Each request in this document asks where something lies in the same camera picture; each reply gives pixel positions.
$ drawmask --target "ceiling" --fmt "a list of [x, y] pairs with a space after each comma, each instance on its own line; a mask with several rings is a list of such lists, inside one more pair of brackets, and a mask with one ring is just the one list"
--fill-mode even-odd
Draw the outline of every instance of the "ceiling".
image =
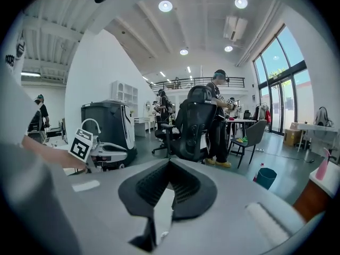
[[[167, 61], [167, 78], [188, 78], [185, 62], [179, 54], [207, 52], [236, 64], [261, 26], [273, 0], [248, 0], [238, 9], [235, 0], [168, 0], [170, 12], [162, 12], [163, 0], [142, 0], [112, 20], [105, 28], [120, 42], [131, 60], [153, 82], [163, 81], [158, 74]], [[24, 11], [24, 37], [27, 52], [24, 71], [41, 73], [47, 81], [67, 82], [74, 53], [100, 5], [93, 0], [38, 0]], [[248, 21], [243, 37], [236, 42], [223, 37], [227, 16]], [[227, 53], [224, 48], [234, 46]], [[199, 77], [201, 61], [191, 60], [192, 75]]]

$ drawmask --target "balcony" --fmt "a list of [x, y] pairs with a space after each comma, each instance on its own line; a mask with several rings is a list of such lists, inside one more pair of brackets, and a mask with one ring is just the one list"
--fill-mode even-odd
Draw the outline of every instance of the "balcony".
[[[192, 78], [192, 79], [176, 79], [164, 82], [158, 82], [155, 84], [150, 84], [150, 88], [153, 92], [157, 93], [160, 89], [163, 90], [181, 90], [186, 89], [189, 90], [193, 86], [197, 85], [207, 85], [209, 82], [212, 81], [212, 77], [206, 78]], [[219, 89], [227, 89], [227, 88], [244, 88], [244, 78], [234, 78], [229, 77], [229, 82], [218, 86]]]

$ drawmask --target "chair armrest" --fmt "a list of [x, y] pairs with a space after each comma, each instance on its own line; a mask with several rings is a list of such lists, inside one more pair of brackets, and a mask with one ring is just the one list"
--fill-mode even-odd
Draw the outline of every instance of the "chair armrest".
[[160, 125], [163, 129], [165, 130], [170, 130], [170, 129], [173, 129], [173, 125], [169, 125], [169, 124], [161, 124]]

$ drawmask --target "blue trash can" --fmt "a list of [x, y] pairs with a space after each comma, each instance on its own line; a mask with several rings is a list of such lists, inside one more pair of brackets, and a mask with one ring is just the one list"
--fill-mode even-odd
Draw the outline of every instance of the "blue trash can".
[[270, 186], [273, 184], [276, 175], [277, 174], [272, 169], [261, 168], [257, 175], [256, 182], [268, 190]]

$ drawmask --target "ceiling pipe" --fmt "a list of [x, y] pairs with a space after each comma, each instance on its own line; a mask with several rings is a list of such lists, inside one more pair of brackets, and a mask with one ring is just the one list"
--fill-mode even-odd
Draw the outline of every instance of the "ceiling pipe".
[[254, 50], [256, 47], [257, 42], [260, 40], [266, 29], [268, 28], [269, 24], [273, 20], [275, 14], [277, 13], [278, 9], [281, 6], [281, 2], [278, 0], [273, 0], [271, 3], [269, 10], [266, 14], [266, 17], [260, 26], [258, 32], [256, 33], [256, 36], [254, 37], [253, 41], [250, 43], [246, 51], [243, 53], [242, 57], [240, 58], [239, 62], [236, 64], [236, 67], [242, 66], [247, 59], [250, 57], [251, 52]]

